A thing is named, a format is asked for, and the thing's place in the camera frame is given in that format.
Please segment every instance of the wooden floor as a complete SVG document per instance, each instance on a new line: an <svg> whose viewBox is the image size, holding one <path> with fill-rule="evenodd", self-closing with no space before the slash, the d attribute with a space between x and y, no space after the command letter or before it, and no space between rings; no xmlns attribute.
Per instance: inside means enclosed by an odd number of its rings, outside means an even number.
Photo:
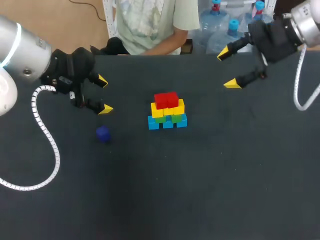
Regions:
<svg viewBox="0 0 320 240"><path fill-rule="evenodd" d="M102 0L74 0L96 6L102 19ZM97 18L93 7L68 0L1 0L0 14L5 15L67 53L90 45L102 48L107 44L105 21Z"/></svg>

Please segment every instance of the person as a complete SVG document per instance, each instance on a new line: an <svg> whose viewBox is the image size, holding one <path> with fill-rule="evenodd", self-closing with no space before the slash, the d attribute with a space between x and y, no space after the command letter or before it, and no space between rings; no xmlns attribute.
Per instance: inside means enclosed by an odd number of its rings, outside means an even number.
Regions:
<svg viewBox="0 0 320 240"><path fill-rule="evenodd" d="M96 55L178 55L198 29L197 0L115 0L117 35Z"/></svg>

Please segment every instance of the cable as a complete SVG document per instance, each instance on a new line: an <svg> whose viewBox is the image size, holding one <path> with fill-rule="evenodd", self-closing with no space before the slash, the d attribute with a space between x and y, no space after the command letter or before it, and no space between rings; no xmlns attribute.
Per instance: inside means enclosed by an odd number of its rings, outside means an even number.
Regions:
<svg viewBox="0 0 320 240"><path fill-rule="evenodd" d="M102 19L102 18L99 16L99 13L98 13L97 8L96 8L94 5L92 5L91 3L88 3L88 2L78 2L78 1L72 1L72 0L69 0L69 2L70 2L70 3L73 3L73 4L85 4L85 5L90 5L91 7L94 8L94 10L95 10L95 12L96 12L96 16L98 17L98 19L100 19L101 21L106 22L105 19Z"/></svg>
<svg viewBox="0 0 320 240"><path fill-rule="evenodd" d="M319 84L318 87L312 93L311 97L308 99L308 101L306 101L305 105L301 106L299 103L299 100L298 100L299 80L300 80L302 65L304 63L305 56L306 56L306 51L307 51L307 45L304 45L301 52L300 59L299 59L298 67L296 70L295 81L294 81L293 101L295 106L300 111L307 110L320 94L320 84Z"/></svg>
<svg viewBox="0 0 320 240"><path fill-rule="evenodd" d="M3 180L2 178L0 178L0 184L2 184L3 186L8 187L10 189L14 189L14 190L18 190L18 191L31 191L31 190L36 190L36 189L42 188L45 185L47 185L48 183L50 183L55 178L55 176L57 175L57 173L59 171L59 167L60 167L59 149L57 147L57 144L56 144L54 138L51 136L50 132L47 130L46 126L42 122L42 120L41 120L41 118L39 116L39 113L38 113L38 109L37 109L37 97L38 97L38 94L43 90L51 91L51 92L55 92L56 91L56 89L53 86L43 85L43 86L38 87L33 92L33 95L32 95L32 98L31 98L31 107L32 107L32 112L33 112L33 115L34 115L34 118L35 118L36 122L38 123L39 127L41 128L43 133L46 135L46 137L48 138L48 140L49 140L49 142L50 142L50 144L52 146L52 149L53 149L53 152L54 152L54 155L55 155L54 170L51 173L51 175L48 177L47 180L45 180L42 183L39 183L37 185L33 185L33 186L18 186L18 185L14 185L12 183L9 183L9 182Z"/></svg>

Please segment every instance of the stacked blocks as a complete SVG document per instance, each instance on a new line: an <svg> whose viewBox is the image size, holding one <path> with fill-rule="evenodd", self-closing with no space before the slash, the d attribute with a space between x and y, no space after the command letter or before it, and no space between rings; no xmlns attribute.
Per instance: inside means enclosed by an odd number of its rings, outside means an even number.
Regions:
<svg viewBox="0 0 320 240"><path fill-rule="evenodd" d="M155 94L154 101L148 116L149 130L159 129L160 124L164 129L172 129L174 124L177 128L188 125L184 100L179 99L176 92Z"/></svg>

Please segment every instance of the light green t-shirt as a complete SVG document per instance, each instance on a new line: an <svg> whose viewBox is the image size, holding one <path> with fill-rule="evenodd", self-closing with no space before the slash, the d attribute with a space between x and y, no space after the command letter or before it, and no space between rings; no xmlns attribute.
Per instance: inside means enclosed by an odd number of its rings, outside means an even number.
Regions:
<svg viewBox="0 0 320 240"><path fill-rule="evenodd" d="M115 0L117 37L131 55L154 48L174 33L199 28L197 0ZM180 54L181 49L172 54Z"/></svg>

